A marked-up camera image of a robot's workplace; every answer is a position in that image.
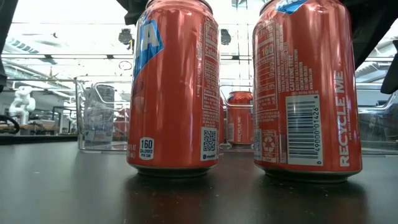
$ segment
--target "blue logo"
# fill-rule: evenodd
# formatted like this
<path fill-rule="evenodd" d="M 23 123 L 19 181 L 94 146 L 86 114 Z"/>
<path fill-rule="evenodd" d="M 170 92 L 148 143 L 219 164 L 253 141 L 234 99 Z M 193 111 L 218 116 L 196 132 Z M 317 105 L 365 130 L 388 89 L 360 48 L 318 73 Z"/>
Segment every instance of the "blue logo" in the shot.
<path fill-rule="evenodd" d="M 291 15 L 306 1 L 307 0 L 280 0 L 275 6 L 275 10 Z"/>
<path fill-rule="evenodd" d="M 134 66 L 134 81 L 139 72 L 148 64 L 149 60 L 164 49 L 162 37 L 155 20 L 148 20 L 147 15 L 137 30 L 136 64 Z"/>

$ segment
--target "clear plastic bin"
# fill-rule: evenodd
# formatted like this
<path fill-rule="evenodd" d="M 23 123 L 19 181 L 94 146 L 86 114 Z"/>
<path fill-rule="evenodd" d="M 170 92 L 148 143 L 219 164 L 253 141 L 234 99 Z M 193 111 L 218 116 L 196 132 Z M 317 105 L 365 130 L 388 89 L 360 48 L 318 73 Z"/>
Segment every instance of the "clear plastic bin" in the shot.
<path fill-rule="evenodd" d="M 76 77 L 78 147 L 126 151 L 132 77 Z"/>
<path fill-rule="evenodd" d="M 221 97 L 224 100 L 224 141 L 220 144 L 221 152 L 252 152 L 252 150 L 232 147 L 228 143 L 229 131 L 227 117 L 228 108 L 250 108 L 252 105 L 232 105 L 228 103 L 228 95 L 233 91 L 252 91 L 252 80 L 221 80 Z M 372 103 L 373 99 L 380 99 L 381 83 L 357 83 L 356 90 L 359 99 L 365 98 Z M 380 101 L 377 106 L 358 106 L 359 131 L 363 154 L 397 154 L 398 153 L 398 91 L 383 96 L 386 100 Z"/>

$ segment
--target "aluminum can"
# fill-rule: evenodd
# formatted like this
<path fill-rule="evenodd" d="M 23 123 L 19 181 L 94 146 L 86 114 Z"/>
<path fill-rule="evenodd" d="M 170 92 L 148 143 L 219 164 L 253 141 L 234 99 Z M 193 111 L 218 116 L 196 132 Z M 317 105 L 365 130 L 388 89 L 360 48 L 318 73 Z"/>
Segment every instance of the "aluminum can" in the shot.
<path fill-rule="evenodd" d="M 114 121 L 115 131 L 122 135 L 127 136 L 130 128 L 130 109 L 123 108 L 118 111 L 118 115 Z"/>
<path fill-rule="evenodd" d="M 202 0 L 152 0 L 137 22 L 127 162 L 202 175 L 218 162 L 218 24 Z"/>
<path fill-rule="evenodd" d="M 254 162 L 267 175 L 343 182 L 362 169 L 353 40 L 338 0 L 274 0 L 253 32 Z"/>
<path fill-rule="evenodd" d="M 224 143 L 224 101 L 222 97 L 220 97 L 220 134 L 219 134 L 219 142 L 220 144 Z"/>
<path fill-rule="evenodd" d="M 250 107 L 253 96 L 250 91 L 233 91 L 228 97 L 228 142 L 232 146 L 253 143 L 253 120 Z"/>

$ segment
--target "blurry background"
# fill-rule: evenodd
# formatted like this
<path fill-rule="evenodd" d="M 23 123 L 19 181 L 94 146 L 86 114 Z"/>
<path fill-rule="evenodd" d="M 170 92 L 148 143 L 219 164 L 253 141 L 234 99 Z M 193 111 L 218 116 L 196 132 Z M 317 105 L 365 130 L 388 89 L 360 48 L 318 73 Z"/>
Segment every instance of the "blurry background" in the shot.
<path fill-rule="evenodd" d="M 207 1 L 220 25 L 221 91 L 227 96 L 233 90 L 251 90 L 238 86 L 252 85 L 251 36 L 264 0 Z M 132 74 L 131 45 L 136 31 L 134 26 L 124 25 L 125 14 L 115 0 L 19 0 L 1 55 L 9 80 L 0 94 L 0 114 L 8 112 L 19 86 L 31 86 L 36 106 L 30 117 L 54 122 L 49 123 L 51 128 L 40 127 L 24 134 L 75 133 L 73 79 Z M 396 98 L 379 89 L 396 54 L 392 41 L 397 37 L 395 22 L 356 71 L 362 139 L 389 142 L 393 147 L 398 140 L 398 114 L 395 106 L 392 110 L 386 102 Z M 128 103 L 130 91 L 117 88 L 115 100 Z"/>

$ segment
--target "black countertop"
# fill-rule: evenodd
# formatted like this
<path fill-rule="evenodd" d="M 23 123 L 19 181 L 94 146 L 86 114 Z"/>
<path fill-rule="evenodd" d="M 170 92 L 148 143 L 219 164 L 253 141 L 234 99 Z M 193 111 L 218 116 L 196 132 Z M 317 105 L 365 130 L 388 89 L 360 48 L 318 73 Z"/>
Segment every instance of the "black countertop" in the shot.
<path fill-rule="evenodd" d="M 363 163 L 345 184 L 301 184 L 228 152 L 206 176 L 169 180 L 75 142 L 0 146 L 0 223 L 398 223 L 398 157 Z"/>

